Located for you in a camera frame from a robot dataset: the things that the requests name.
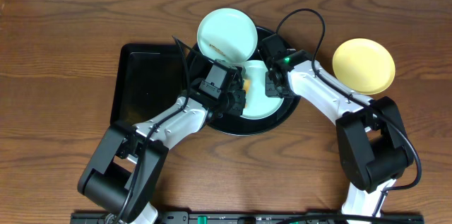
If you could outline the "green yellow sponge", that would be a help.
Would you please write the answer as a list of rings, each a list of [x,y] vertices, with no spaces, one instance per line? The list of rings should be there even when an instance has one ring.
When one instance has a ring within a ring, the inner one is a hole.
[[[244,79],[243,90],[245,92],[245,98],[248,98],[250,87],[251,87],[251,81],[249,79]]]

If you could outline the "yellow plate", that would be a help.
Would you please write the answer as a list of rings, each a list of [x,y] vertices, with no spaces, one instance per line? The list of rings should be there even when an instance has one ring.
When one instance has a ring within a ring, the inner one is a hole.
[[[393,82],[396,66],[389,51],[373,40],[355,38],[342,43],[333,55],[335,77],[365,95],[383,92]]]

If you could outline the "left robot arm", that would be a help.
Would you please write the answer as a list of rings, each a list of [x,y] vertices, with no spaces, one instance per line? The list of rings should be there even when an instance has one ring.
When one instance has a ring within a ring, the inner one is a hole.
[[[246,79],[225,88],[201,81],[146,122],[113,123],[84,169],[78,192],[116,222],[154,223],[158,213],[150,200],[169,150],[218,113],[241,116],[249,85]]]

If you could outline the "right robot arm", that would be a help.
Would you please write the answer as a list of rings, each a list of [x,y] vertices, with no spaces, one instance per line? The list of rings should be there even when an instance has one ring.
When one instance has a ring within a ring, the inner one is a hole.
[[[340,164],[350,181],[342,213],[379,217],[396,180],[419,162],[395,102],[355,93],[304,50],[260,55],[268,69],[267,96],[300,96],[335,124]]]

